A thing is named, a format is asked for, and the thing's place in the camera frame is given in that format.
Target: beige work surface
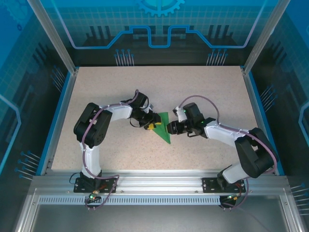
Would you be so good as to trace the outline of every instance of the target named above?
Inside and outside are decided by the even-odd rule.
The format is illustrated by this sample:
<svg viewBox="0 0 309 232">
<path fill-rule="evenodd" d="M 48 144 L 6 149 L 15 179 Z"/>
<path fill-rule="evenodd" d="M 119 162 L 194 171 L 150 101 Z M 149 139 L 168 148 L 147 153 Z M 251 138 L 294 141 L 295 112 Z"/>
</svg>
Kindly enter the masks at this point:
<svg viewBox="0 0 309 232">
<path fill-rule="evenodd" d="M 135 89 L 149 97 L 154 111 L 168 112 L 190 95 L 210 98 L 220 110 L 220 122 L 252 129 L 256 121 L 238 66 L 81 67 L 65 117 L 52 169 L 80 170 L 82 153 L 73 128 L 88 103 L 118 103 Z M 212 105 L 194 98 L 204 117 L 216 118 Z M 236 150 L 216 140 L 186 134 L 171 135 L 169 145 L 153 131 L 130 126 L 128 119 L 109 125 L 100 145 L 104 170 L 223 169 L 238 161 Z"/>
</svg>

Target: blue edge trim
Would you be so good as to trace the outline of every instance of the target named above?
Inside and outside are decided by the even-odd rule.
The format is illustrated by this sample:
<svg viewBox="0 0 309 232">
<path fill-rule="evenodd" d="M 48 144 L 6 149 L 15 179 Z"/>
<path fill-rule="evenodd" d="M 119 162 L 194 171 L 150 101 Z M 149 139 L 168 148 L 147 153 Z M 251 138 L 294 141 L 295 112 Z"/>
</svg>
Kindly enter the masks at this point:
<svg viewBox="0 0 309 232">
<path fill-rule="evenodd" d="M 260 96 L 259 96 L 258 91 L 257 91 L 256 84 L 255 84 L 255 81 L 253 79 L 253 75 L 252 75 L 251 72 L 249 72 L 249 78 L 250 78 L 250 81 L 251 81 L 251 84 L 252 84 L 252 87 L 253 87 L 255 97 L 257 99 L 257 104 L 259 106 L 259 110 L 260 110 L 261 115 L 262 115 L 262 120 L 263 120 L 265 128 L 266 128 L 266 134 L 268 135 L 268 139 L 269 139 L 270 143 L 272 144 L 272 146 L 274 147 L 274 149 L 278 153 L 276 145 L 275 145 L 274 138 L 272 137 L 272 134 L 271 134 L 271 131 L 270 131 L 270 127 L 269 127 L 269 124 L 268 124 L 268 121 L 267 121 L 267 118 L 266 118 L 265 111 L 264 111 L 263 106 L 262 106 Z M 62 92 L 61 92 L 61 95 L 60 95 L 60 98 L 59 98 L 59 102 L 58 102 L 58 105 L 57 105 L 57 108 L 56 108 L 56 111 L 55 111 L 55 115 L 54 115 L 54 118 L 53 118 L 53 121 L 52 121 L 52 125 L 50 127 L 49 132 L 48 132 L 48 136 L 47 136 L 47 139 L 46 139 L 46 143 L 45 143 L 45 146 L 44 146 L 44 149 L 43 149 L 43 152 L 42 152 L 41 160 L 40 160 L 39 167 L 37 169 L 36 175 L 40 175 L 40 173 L 43 169 L 44 162 L 45 162 L 45 159 L 46 159 L 46 156 L 47 156 L 47 150 L 48 150 L 48 147 L 50 145 L 52 135 L 54 133 L 56 122 L 57 122 L 58 116 L 59 116 L 59 111 L 60 111 L 60 108 L 61 108 L 61 105 L 62 105 L 62 102 L 63 102 L 64 94 L 65 94 L 67 87 L 68 87 L 69 79 L 70 79 L 70 73 L 67 74 L 67 78 L 66 78 L 66 81 L 64 83 L 64 86 L 63 86 L 63 89 L 62 89 Z M 278 168 L 279 174 L 284 175 L 284 171 L 283 171 L 283 168 L 282 168 L 282 165 L 281 165 L 280 158 L 279 158 L 279 161 L 278 161 L 278 164 L 277 164 L 277 168 Z"/>
<path fill-rule="evenodd" d="M 259 106 L 259 109 L 260 109 L 260 112 L 261 112 L 261 115 L 262 115 L 262 120 L 263 120 L 265 128 L 266 128 L 266 134 L 268 136 L 270 144 L 274 147 L 276 153 L 278 154 L 278 151 L 277 151 L 277 148 L 276 148 L 276 145 L 275 145 L 275 141 L 274 141 L 274 138 L 272 137 L 270 127 L 269 127 L 269 124 L 268 124 L 268 121 L 267 121 L 267 118 L 266 118 L 266 114 L 265 114 L 265 111 L 264 111 L 264 108 L 263 108 L 263 105 L 262 105 L 262 102 L 261 102 L 261 99 L 260 99 L 260 95 L 257 91 L 257 87 L 256 87 L 256 84 L 255 84 L 255 81 L 254 81 L 254 78 L 253 78 L 251 71 L 249 72 L 249 78 L 250 78 L 250 81 L 251 81 L 251 84 L 252 84 L 252 87 L 253 87 L 253 91 L 254 91 L 254 94 L 255 94 L 255 97 L 256 97 L 256 100 L 257 100 L 257 104 Z M 279 161 L 277 163 L 277 169 L 278 169 L 279 175 L 284 175 L 284 171 L 283 171 L 283 168 L 282 168 L 282 165 L 281 165 L 280 158 L 279 158 Z"/>
<path fill-rule="evenodd" d="M 55 111 L 55 114 L 54 114 L 54 118 L 53 118 L 52 124 L 50 126 L 48 135 L 47 135 L 47 139 L 46 139 L 46 142 L 45 142 L 45 146 L 44 146 L 44 149 L 43 149 L 43 152 L 42 152 L 42 156 L 41 156 L 41 159 L 40 159 L 38 169 L 36 171 L 36 175 L 41 175 L 41 171 L 44 167 L 45 159 L 46 159 L 46 156 L 47 156 L 47 150 L 48 150 L 48 147 L 50 145 L 50 142 L 51 142 L 54 130 L 55 130 L 56 122 L 58 120 L 60 108 L 61 108 L 63 98 L 64 98 L 64 95 L 66 93 L 67 87 L 68 87 L 70 76 L 71 76 L 71 73 L 68 72 L 66 80 L 65 80 L 63 88 L 62 88 L 62 91 L 61 91 L 61 94 L 60 94 L 60 98 L 59 98 L 59 101 L 58 101 L 58 104 L 57 104 L 57 108 L 56 108 L 56 111 Z"/>
</svg>

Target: blue glass wall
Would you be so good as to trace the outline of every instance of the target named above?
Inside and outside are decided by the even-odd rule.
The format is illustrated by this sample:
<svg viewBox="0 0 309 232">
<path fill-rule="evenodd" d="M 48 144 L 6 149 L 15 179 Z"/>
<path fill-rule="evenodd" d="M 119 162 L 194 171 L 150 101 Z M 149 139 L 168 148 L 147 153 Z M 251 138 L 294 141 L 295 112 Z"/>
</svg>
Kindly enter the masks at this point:
<svg viewBox="0 0 309 232">
<path fill-rule="evenodd" d="M 0 230 L 12 231 L 68 71 L 27 1 L 0 1 L 0 32 Z"/>
<path fill-rule="evenodd" d="M 277 0 L 43 0 L 77 66 L 243 65 Z"/>
<path fill-rule="evenodd" d="M 308 9 L 291 0 L 252 69 L 291 186 L 309 185 Z"/>
</svg>

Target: gear graphic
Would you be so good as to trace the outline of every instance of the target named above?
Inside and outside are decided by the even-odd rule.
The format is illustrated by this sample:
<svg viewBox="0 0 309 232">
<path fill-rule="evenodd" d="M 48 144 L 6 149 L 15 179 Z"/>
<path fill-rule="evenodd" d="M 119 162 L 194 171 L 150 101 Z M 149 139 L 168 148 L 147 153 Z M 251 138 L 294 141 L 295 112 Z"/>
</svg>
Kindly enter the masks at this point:
<svg viewBox="0 0 309 232">
<path fill-rule="evenodd" d="M 19 24 L 27 17 L 28 6 L 26 0 L 0 0 L 0 5 L 4 5 L 11 17 Z"/>
<path fill-rule="evenodd" d="M 184 3 L 184 0 L 137 0 L 136 2 L 145 14 L 150 13 L 151 16 L 160 17 L 168 16 L 168 13 L 173 14 L 175 9 L 180 9 L 180 4 Z"/>
</svg>

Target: green triangle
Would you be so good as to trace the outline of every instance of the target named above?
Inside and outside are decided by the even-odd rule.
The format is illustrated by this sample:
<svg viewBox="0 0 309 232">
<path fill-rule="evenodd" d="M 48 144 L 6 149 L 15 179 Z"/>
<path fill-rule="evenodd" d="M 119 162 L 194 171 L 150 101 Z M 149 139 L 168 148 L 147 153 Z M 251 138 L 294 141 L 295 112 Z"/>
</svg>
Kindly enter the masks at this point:
<svg viewBox="0 0 309 232">
<path fill-rule="evenodd" d="M 168 112 L 159 113 L 162 124 L 161 125 L 155 125 L 156 128 L 153 129 L 153 131 L 159 135 L 162 139 L 164 139 L 165 142 L 170 144 L 170 134 L 168 133 L 166 129 L 166 125 L 169 123 L 169 114 Z"/>
</svg>

